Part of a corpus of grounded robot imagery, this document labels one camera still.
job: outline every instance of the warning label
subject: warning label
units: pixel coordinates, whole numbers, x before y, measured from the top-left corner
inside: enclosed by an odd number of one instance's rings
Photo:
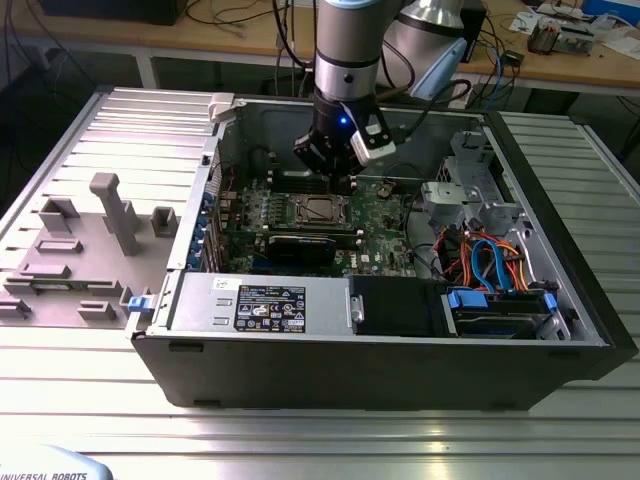
[[[304,333],[304,287],[242,285],[234,327],[239,332]]]

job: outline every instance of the gray floor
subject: gray floor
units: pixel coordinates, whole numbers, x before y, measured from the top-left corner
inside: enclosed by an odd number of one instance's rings
[[[132,57],[80,52],[72,55],[97,84],[141,86]],[[66,57],[64,52],[58,52],[48,72],[28,73],[0,95],[0,212],[20,192],[93,91],[93,86]],[[173,59],[156,60],[156,67],[162,88],[275,93],[273,82],[268,82],[273,78],[271,67],[222,64],[216,69],[212,63]],[[282,68],[280,75],[288,73],[288,69]],[[280,82],[280,93],[290,92],[291,82]],[[528,90],[516,88],[492,108],[521,111],[528,94]],[[568,113],[585,118],[615,154],[637,120],[615,97],[596,95],[580,95]],[[640,149],[627,159],[626,166],[640,178]]]

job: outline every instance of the motherboard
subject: motherboard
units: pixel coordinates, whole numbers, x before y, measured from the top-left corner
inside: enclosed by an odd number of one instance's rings
[[[229,273],[415,276],[405,241],[406,195],[359,181],[350,196],[274,191],[254,180],[223,193],[219,209]]]

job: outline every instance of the slotted metal surface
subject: slotted metal surface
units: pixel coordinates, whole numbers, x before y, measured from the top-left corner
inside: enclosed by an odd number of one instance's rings
[[[80,213],[103,212],[89,191],[97,172],[118,175],[120,198],[131,200],[136,213],[151,215],[161,204],[182,216],[212,132],[210,97],[126,88],[94,95],[93,108],[70,129],[69,142],[51,153],[42,185],[0,239],[0,284],[23,260],[31,245],[25,240],[42,228],[37,212],[48,197],[70,198]]]
[[[116,94],[127,102],[140,102],[147,95],[136,90]],[[174,92],[158,94],[173,102],[172,95]],[[185,98],[185,103],[197,103],[197,98]],[[192,115],[185,111],[171,114],[180,115],[181,121]],[[550,196],[559,210],[564,209],[562,215],[569,215],[567,226],[598,270],[627,328],[640,336],[640,312],[634,300],[640,280],[634,273],[636,264],[630,261],[640,258],[640,245],[635,241],[640,223],[633,220],[636,200],[621,181],[581,180],[592,187],[605,185],[608,190],[572,190],[576,181],[552,175],[553,169],[595,170],[618,178],[584,132],[568,119],[514,117],[512,122],[506,116],[505,120],[516,136],[522,134],[534,143],[523,149],[537,149],[527,154],[532,165],[544,169],[547,177],[543,182],[553,182],[549,183]],[[534,120],[537,125],[527,123]],[[93,132],[100,122],[94,119],[88,131]],[[142,131],[151,123],[136,121],[136,128]],[[197,128],[194,122],[190,125]],[[536,128],[543,129],[537,144],[531,141]],[[578,150],[584,152],[575,155],[573,148],[559,151],[561,147],[547,146],[544,139],[551,137],[549,129],[553,138],[563,138],[559,129],[574,140],[583,135],[584,147]],[[71,154],[65,162],[73,159],[74,165],[89,163],[83,168],[93,168],[95,155]],[[126,154],[112,153],[109,158],[111,168],[123,165],[121,171],[127,170],[122,160]],[[150,158],[156,158],[155,153],[145,160]],[[182,166],[181,162],[195,158],[164,160],[166,165]],[[142,164],[152,169],[151,161]],[[136,164],[137,170],[147,170],[140,165]],[[594,194],[603,202],[583,203]],[[599,213],[618,211],[607,206],[610,195],[620,197],[631,220],[612,220],[619,218],[614,213],[604,219],[588,217],[588,209],[573,213],[585,205]],[[26,210],[19,224],[30,228],[11,229],[2,244],[28,240],[37,222]],[[638,360],[599,382],[567,385],[530,412],[215,411],[170,405],[122,332],[3,328],[0,438],[51,443],[87,453],[107,464],[121,480],[635,478],[640,468]],[[256,362],[268,366],[268,359]]]
[[[588,127],[568,117],[503,113],[614,308],[640,321],[640,190]]]

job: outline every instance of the wooden desk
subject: wooden desk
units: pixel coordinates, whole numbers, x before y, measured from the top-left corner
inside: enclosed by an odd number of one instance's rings
[[[490,18],[496,34],[505,43],[506,48],[525,56],[517,85],[584,93],[640,95],[640,61],[633,60],[601,44],[594,46],[590,56],[530,53],[527,50],[528,36],[508,30],[513,15],[526,10],[522,2],[520,0],[486,0],[486,3],[491,12]],[[486,21],[484,30],[491,31]],[[462,77],[479,77],[490,73],[493,68],[485,48],[478,46],[472,61],[460,65],[458,72]],[[505,71],[507,76],[510,73],[510,69]]]
[[[53,42],[45,36],[24,5],[25,0],[14,2],[14,24],[22,43],[40,48],[51,48]],[[68,17],[46,17],[36,0],[30,0],[47,28],[71,50],[132,55],[138,62],[145,88],[157,88],[157,79],[151,61],[154,57],[183,58],[232,63],[273,65],[277,54],[276,28],[272,15],[265,15],[245,23],[245,38],[225,32],[211,25],[194,22],[186,16],[171,26],[146,25],[133,22],[91,20]],[[218,9],[238,6],[237,0],[215,0]],[[270,10],[271,2],[261,0],[246,11],[226,14],[233,20]],[[590,57],[568,54],[541,56],[526,48],[526,35],[509,32],[510,18],[525,8],[519,0],[487,0],[496,33],[507,48],[525,55],[517,85],[527,88],[569,90],[610,95],[640,95],[640,62],[621,55],[602,45],[596,45]],[[209,0],[202,0],[192,14],[211,19]],[[296,8],[296,51],[303,58],[313,53],[312,12],[309,8]],[[458,77],[473,83],[493,71],[493,64],[485,48],[478,46],[471,63],[461,64]]]

